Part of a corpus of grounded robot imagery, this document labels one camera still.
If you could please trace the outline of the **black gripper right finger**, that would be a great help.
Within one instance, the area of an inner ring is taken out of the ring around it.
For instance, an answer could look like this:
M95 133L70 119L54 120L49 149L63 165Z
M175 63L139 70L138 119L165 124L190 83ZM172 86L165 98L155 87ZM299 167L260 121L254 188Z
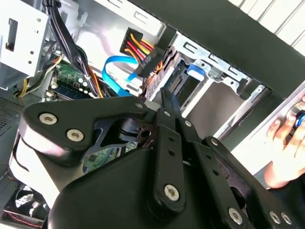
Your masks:
M182 137L187 203L173 229L296 229L284 205L215 138L201 139L171 97Z

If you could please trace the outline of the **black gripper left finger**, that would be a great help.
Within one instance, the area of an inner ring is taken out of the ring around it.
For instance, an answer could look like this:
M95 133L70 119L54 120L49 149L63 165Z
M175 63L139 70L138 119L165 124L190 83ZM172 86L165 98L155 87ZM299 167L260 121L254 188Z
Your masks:
M134 141L138 147L131 152L152 150L160 172L168 163L163 148L178 151L183 160L171 99L174 95L166 89L160 92L162 105L157 111L136 97L33 104L22 114L21 141L60 167L78 166L86 155Z

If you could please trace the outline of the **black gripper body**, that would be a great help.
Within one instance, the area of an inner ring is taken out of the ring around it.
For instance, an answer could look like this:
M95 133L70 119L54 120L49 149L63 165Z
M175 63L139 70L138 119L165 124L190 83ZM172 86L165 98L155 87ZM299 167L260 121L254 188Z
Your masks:
M51 209L53 229L172 229L187 203L186 170L178 151L168 160L140 149L69 184Z

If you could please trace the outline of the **person's hand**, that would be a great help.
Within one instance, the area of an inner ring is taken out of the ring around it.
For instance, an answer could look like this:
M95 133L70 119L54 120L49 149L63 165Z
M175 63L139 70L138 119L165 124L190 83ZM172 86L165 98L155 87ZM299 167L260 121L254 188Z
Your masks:
M296 121L296 114L290 112L284 122L276 119L266 134L272 150L271 161L264 172L264 180L269 188L282 188L305 173L304 120L289 137Z

